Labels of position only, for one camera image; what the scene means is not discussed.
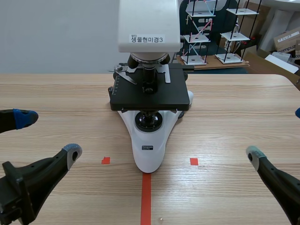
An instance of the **microscope base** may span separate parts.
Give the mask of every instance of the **microscope base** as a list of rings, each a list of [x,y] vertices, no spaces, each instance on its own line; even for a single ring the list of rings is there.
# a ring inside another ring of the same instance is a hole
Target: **microscope base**
[[[188,92],[190,105],[194,95]],[[118,111],[129,131],[132,141],[132,150],[137,167],[144,173],[156,171],[165,156],[165,145],[169,135],[182,111],[173,113],[171,111],[159,111],[163,117],[163,124],[157,131],[146,133],[139,130],[135,124],[135,117],[139,111]]]

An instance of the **brand label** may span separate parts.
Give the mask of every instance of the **brand label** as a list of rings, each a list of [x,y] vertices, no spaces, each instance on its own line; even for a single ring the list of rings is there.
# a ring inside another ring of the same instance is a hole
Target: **brand label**
[[[282,49],[280,51],[278,51],[279,53],[284,53],[284,52],[290,52],[291,50],[295,49],[296,45],[290,46],[288,48]]]
[[[153,150],[153,146],[150,145],[143,145],[142,150]]]

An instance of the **white label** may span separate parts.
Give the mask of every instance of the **white label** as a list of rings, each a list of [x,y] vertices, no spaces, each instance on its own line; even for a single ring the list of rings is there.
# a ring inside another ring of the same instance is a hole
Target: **white label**
[[[129,43],[137,43],[137,44],[165,43],[165,35],[164,34],[130,34]]]
[[[281,39],[278,39],[278,42],[282,42],[282,41],[287,40],[287,39],[289,39],[289,38],[291,38],[291,37],[294,37],[294,36],[296,36],[296,35],[298,35],[298,34],[299,34],[299,31],[297,31],[297,32],[295,32],[295,33],[293,33],[293,34],[290,34],[290,35],[288,35],[288,36],[285,36],[285,37],[283,37],[283,38],[281,38]]]

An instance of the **red tape line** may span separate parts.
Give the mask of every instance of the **red tape line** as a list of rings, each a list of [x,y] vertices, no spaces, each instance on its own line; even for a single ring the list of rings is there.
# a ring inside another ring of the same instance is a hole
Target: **red tape line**
[[[141,225],[151,225],[151,173],[142,174]]]

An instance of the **blue gripper tip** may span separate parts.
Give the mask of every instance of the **blue gripper tip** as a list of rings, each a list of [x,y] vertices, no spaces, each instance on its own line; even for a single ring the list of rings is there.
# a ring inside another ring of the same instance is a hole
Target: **blue gripper tip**
[[[17,130],[29,127],[38,120],[38,114],[35,111],[13,109],[15,117],[15,128]]]

